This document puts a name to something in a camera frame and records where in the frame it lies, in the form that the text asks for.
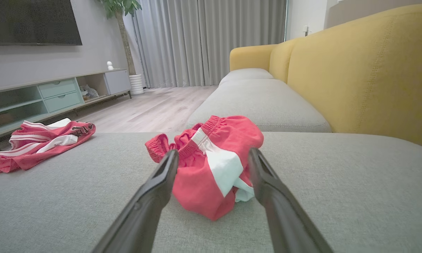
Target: gray curtain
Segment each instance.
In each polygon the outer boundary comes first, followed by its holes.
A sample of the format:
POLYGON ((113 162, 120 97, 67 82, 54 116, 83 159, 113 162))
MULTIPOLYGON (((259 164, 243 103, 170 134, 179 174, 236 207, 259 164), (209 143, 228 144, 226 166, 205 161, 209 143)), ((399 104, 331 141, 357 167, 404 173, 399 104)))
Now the gray curtain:
POLYGON ((286 0, 140 0, 148 88, 217 85, 233 48, 283 42, 286 0))

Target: cabinet door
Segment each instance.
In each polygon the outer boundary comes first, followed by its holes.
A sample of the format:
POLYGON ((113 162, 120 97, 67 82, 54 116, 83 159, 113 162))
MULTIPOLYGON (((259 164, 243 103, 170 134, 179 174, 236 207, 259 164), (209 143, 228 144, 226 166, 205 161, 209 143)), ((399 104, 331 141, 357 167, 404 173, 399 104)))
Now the cabinet door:
POLYGON ((106 85, 110 95, 131 90, 127 70, 118 70, 105 73, 106 85))

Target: television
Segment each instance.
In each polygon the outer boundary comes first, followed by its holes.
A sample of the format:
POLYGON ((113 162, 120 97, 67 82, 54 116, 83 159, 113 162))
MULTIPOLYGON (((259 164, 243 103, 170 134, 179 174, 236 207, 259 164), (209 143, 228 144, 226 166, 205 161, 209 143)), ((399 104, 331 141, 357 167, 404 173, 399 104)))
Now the television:
POLYGON ((0 45, 81 45, 70 0, 0 0, 0 45))

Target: light green drawer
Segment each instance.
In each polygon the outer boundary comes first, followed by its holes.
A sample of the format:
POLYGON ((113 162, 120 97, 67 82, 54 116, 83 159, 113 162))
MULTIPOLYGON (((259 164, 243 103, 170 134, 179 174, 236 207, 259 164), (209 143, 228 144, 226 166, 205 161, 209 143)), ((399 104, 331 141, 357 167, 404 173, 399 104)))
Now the light green drawer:
POLYGON ((38 87, 41 91, 42 97, 49 98, 70 91, 76 91, 75 85, 76 84, 74 79, 68 79, 46 84, 40 84, 38 85, 38 87))
POLYGON ((61 95, 46 100, 46 106, 49 112, 55 112, 60 109, 73 106, 80 103, 80 98, 76 92, 61 95))

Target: tv cabinet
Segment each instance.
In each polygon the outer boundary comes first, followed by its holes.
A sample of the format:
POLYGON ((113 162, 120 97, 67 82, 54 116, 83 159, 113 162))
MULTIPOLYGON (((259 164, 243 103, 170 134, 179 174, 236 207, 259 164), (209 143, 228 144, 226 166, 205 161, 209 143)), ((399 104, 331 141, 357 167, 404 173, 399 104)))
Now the tv cabinet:
POLYGON ((0 90, 0 136, 20 128, 24 120, 40 122, 116 96, 131 98, 126 69, 25 84, 0 90), (94 88, 98 97, 83 99, 80 86, 94 88))

